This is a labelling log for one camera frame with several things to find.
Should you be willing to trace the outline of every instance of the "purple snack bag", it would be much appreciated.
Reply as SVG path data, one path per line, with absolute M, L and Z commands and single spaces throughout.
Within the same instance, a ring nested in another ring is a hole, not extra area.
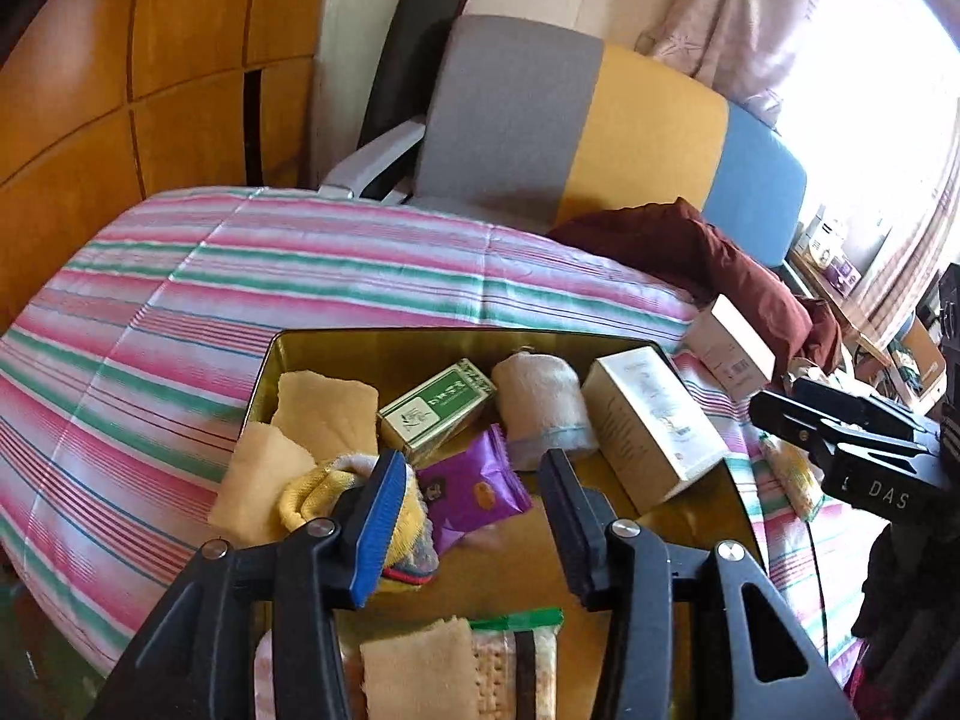
M 433 547 L 443 555 L 471 531 L 529 511 L 532 503 L 510 468 L 507 442 L 491 425 L 467 451 L 416 471 L 433 523 Z

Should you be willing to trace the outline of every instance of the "chair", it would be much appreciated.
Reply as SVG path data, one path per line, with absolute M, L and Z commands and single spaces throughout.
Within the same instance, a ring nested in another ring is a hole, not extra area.
M 359 197 L 422 142 L 406 204 L 542 233 L 569 218 L 683 196 L 779 266 L 806 174 L 768 127 L 706 86 L 546 23 L 464 16 L 425 122 L 410 119 L 325 177 Z

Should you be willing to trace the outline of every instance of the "metal bolt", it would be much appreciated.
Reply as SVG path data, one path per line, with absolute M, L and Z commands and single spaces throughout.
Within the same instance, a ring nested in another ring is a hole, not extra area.
M 743 560 L 743 556 L 747 552 L 743 548 L 742 544 L 738 544 L 736 541 L 721 541 L 717 544 L 717 555 L 723 557 L 724 560 L 732 560 L 737 562 L 738 560 Z
M 306 524 L 306 532 L 310 533 L 310 536 L 313 536 L 314 538 L 323 538 L 324 536 L 329 536 L 330 533 L 333 533 L 336 529 L 336 523 L 334 523 L 332 519 L 327 519 L 326 517 L 311 519 Z
M 207 560 L 219 560 L 227 554 L 229 548 L 230 545 L 222 538 L 211 538 L 210 541 L 200 547 L 200 555 L 206 557 Z
M 617 519 L 610 526 L 611 531 L 621 538 L 633 538 L 640 535 L 640 525 L 632 519 Z

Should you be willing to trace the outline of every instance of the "curtain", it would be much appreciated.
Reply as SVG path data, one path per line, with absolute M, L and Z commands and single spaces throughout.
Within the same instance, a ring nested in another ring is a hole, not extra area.
M 772 127 L 817 0 L 675 0 L 637 50 L 717 90 Z
M 851 293 L 880 334 L 882 346 L 890 343 L 930 280 L 955 253 L 960 215 L 960 101 L 947 165 L 928 206 L 912 228 L 901 234 L 891 232 L 875 264 Z

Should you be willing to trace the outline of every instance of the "bed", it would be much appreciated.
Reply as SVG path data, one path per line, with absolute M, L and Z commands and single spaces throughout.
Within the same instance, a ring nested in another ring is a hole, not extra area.
M 478 221 L 307 191 L 157 194 L 83 247 L 0 340 L 0 542 L 106 673 L 209 537 L 206 513 L 277 330 L 488 324 L 652 338 L 726 440 L 736 515 L 749 517 L 771 579 L 814 644 L 827 637 L 845 680 L 883 523 L 829 501 L 811 550 L 746 402 L 680 343 L 696 313 L 650 276 Z

